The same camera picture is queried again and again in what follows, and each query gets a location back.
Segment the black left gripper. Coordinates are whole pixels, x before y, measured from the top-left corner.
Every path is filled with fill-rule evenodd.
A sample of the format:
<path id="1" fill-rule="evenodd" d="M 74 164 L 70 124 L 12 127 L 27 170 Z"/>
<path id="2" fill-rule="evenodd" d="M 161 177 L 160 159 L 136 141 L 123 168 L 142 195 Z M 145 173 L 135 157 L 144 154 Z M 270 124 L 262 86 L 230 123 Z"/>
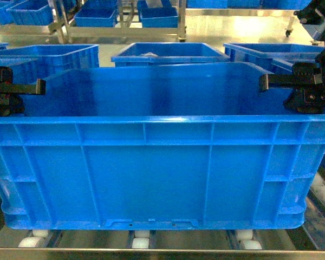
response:
<path id="1" fill-rule="evenodd" d="M 13 70 L 0 66 L 0 115 L 22 114 L 25 106 L 18 94 L 45 95 L 46 82 L 37 79 L 35 84 L 13 84 Z"/>

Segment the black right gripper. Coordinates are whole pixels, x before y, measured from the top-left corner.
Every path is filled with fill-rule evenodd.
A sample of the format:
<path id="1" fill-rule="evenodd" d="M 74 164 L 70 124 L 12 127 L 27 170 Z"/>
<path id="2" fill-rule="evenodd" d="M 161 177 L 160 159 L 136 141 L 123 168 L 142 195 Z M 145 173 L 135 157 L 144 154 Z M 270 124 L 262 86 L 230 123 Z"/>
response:
<path id="1" fill-rule="evenodd" d="M 292 88 L 283 102 L 285 109 L 303 114 L 322 114 L 325 109 L 325 94 L 315 83 L 314 76 L 321 73 L 316 63 L 297 62 L 292 74 L 265 74 L 259 77 L 259 91 L 270 88 Z"/>

